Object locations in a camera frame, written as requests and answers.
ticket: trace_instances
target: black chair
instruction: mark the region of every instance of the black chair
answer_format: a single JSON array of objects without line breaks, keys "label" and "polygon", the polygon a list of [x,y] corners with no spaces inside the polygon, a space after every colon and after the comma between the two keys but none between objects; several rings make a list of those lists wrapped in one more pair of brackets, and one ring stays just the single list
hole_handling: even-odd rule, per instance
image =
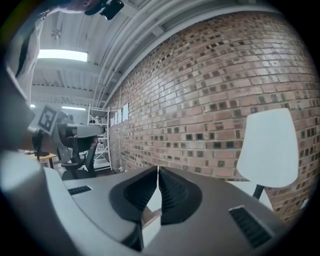
[{"label": "black chair", "polygon": [[[94,157],[96,153],[96,146],[89,149],[87,156],[84,159],[81,159],[79,154],[76,157],[71,159],[71,163],[62,163],[61,166],[66,168],[66,171],[62,175],[62,180],[80,180],[80,179],[88,179],[95,178],[96,172],[94,169]],[[87,171],[85,169],[79,169],[83,165],[85,165]]]}]

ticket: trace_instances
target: ceiling fixture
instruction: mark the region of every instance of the ceiling fixture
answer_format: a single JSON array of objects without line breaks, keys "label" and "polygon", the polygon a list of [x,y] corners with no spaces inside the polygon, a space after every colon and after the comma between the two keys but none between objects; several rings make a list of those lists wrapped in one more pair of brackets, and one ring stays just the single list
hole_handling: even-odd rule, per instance
[{"label": "ceiling fixture", "polygon": [[83,107],[74,107],[74,106],[62,106],[61,108],[65,109],[65,110],[82,110],[82,111],[86,110]]},{"label": "ceiling fixture", "polygon": [[51,32],[51,37],[53,40],[58,40],[61,38],[62,30],[61,29],[55,29]]},{"label": "ceiling fixture", "polygon": [[67,59],[86,62],[88,54],[73,50],[41,49],[38,59]]}]

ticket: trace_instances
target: fluorescent light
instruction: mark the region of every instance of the fluorescent light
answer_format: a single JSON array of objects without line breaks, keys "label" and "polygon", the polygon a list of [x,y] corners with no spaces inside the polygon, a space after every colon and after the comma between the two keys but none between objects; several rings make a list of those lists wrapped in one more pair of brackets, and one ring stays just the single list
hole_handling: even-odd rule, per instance
[{"label": "fluorescent light", "polygon": [[88,54],[73,50],[40,50],[38,59],[68,59],[86,62]]},{"label": "fluorescent light", "polygon": [[74,107],[74,106],[62,106],[61,108],[65,109],[65,110],[82,110],[82,111],[86,110],[83,107]]}]

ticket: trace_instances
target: lamp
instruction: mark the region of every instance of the lamp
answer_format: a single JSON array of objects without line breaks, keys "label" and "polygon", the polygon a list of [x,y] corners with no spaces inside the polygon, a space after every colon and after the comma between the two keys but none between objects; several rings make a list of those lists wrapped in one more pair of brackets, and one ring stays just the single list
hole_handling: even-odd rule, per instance
[{"label": "lamp", "polygon": [[250,114],[236,168],[256,183],[253,196],[260,198],[264,187],[281,188],[298,177],[296,130],[287,108]]}]

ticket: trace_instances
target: black slot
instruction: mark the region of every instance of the black slot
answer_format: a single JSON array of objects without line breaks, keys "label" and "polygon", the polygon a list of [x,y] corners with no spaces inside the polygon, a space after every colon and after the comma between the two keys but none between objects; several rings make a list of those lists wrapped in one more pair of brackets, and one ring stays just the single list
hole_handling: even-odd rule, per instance
[{"label": "black slot", "polygon": [[229,213],[253,248],[263,245],[272,238],[272,235],[244,207],[231,209]]},{"label": "black slot", "polygon": [[75,187],[75,188],[68,189],[68,191],[69,191],[71,196],[76,195],[76,194],[80,194],[80,193],[83,193],[83,192],[87,192],[87,191],[90,191],[90,190],[91,190],[91,188],[88,187],[88,186],[80,186],[80,187]]}]

